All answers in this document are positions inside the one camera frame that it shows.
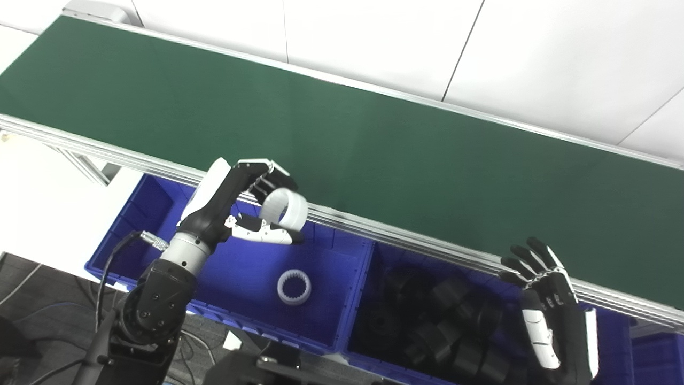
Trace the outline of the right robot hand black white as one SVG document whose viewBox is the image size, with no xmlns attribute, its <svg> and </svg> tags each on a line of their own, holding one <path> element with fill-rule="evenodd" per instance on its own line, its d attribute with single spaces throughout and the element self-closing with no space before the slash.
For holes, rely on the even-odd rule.
<svg viewBox="0 0 684 385">
<path fill-rule="evenodd" d="M 589 384 L 599 372 L 597 312 L 584 309 L 556 253 L 538 238 L 501 258 L 504 282 L 520 287 L 520 310 L 537 363 L 533 384 Z"/>
</svg>

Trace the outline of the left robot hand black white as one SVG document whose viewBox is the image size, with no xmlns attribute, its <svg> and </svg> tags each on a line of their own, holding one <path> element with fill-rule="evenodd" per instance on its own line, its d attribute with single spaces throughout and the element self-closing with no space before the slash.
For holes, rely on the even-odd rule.
<svg viewBox="0 0 684 385">
<path fill-rule="evenodd" d="M 218 158 L 183 210 L 176 232 L 204 244 L 210 252 L 230 237 L 255 243 L 302 244 L 308 204 L 297 190 L 289 172 L 273 160 L 239 160 L 230 166 Z M 259 214 L 232 214 L 242 193 L 254 195 L 261 207 Z"/>
</svg>

